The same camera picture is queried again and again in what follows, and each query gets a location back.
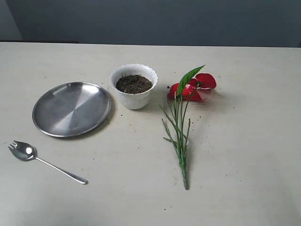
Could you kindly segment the stainless steel spork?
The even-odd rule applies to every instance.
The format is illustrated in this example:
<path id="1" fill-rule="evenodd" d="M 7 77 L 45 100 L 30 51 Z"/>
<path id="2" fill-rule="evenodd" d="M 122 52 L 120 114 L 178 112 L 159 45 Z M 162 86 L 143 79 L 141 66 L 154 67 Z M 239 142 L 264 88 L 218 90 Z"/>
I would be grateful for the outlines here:
<path id="1" fill-rule="evenodd" d="M 63 173 L 64 175 L 72 178 L 73 180 L 77 181 L 78 183 L 82 184 L 82 185 L 87 185 L 88 181 L 80 176 L 77 176 L 73 173 L 70 173 L 58 166 L 55 166 L 41 158 L 38 157 L 38 152 L 36 150 L 35 147 L 33 147 L 32 145 L 25 143 L 25 142 L 21 142 L 21 141 L 16 141 L 14 140 L 9 146 L 8 149 L 11 151 L 11 153 L 18 158 L 21 161 L 31 161 L 31 160 L 38 160 L 48 166 L 50 166 L 51 168 Z"/>

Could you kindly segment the dark contents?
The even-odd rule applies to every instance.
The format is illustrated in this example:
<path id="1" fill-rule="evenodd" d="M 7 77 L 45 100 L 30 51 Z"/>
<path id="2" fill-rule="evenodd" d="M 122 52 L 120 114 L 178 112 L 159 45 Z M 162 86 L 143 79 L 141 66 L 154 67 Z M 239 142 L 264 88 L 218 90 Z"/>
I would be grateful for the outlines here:
<path id="1" fill-rule="evenodd" d="M 127 94 L 140 94 L 148 91 L 152 82 L 141 75 L 122 76 L 116 83 L 117 90 Z"/>

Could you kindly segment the white scalloped flower pot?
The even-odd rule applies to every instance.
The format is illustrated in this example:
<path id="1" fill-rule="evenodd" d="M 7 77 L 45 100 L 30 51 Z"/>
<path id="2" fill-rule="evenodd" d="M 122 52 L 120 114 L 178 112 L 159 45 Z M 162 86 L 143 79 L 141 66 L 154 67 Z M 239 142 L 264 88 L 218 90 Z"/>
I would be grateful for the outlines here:
<path id="1" fill-rule="evenodd" d="M 138 93 L 138 94 L 128 94 L 124 93 L 120 90 L 117 89 L 117 82 L 126 76 L 130 75 L 140 75 L 148 79 L 151 83 L 152 86 L 150 89 L 148 89 L 145 92 Z M 111 75 L 110 75 L 110 84 L 115 90 L 117 97 L 120 101 L 120 103 L 131 110 L 138 110 L 143 107 L 145 107 L 150 98 L 151 98 L 151 93 L 153 89 L 155 88 L 156 84 L 158 82 L 158 76 L 156 72 L 146 66 L 146 65 L 141 65 L 141 64 L 127 64 L 123 65 L 116 70 L 114 70 Z"/>

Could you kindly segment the red artificial flower stem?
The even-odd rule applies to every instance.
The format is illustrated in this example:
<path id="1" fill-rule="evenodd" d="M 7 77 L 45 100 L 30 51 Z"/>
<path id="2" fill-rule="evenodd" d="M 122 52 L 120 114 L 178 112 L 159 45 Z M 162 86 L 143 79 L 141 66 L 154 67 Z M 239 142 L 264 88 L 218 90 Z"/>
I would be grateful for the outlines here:
<path id="1" fill-rule="evenodd" d="M 205 66 L 199 66 L 187 72 L 178 83 L 168 87 L 167 104 L 170 113 L 159 105 L 166 119 L 162 123 L 167 134 L 164 139 L 170 142 L 175 150 L 181 170 L 185 190 L 189 190 L 187 173 L 187 155 L 191 119 L 185 125 L 185 116 L 190 102 L 205 101 L 205 95 L 216 88 L 215 78 L 209 73 L 201 73 Z"/>

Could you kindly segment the round stainless steel plate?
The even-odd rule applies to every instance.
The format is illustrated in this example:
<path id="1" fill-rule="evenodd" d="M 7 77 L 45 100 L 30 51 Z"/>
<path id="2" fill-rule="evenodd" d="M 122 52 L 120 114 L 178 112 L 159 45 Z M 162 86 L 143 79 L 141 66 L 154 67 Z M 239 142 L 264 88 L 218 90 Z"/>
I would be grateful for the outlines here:
<path id="1" fill-rule="evenodd" d="M 68 82 L 43 94 L 32 110 L 34 125 L 52 137 L 76 137 L 92 131 L 109 116 L 109 93 L 90 82 Z"/>

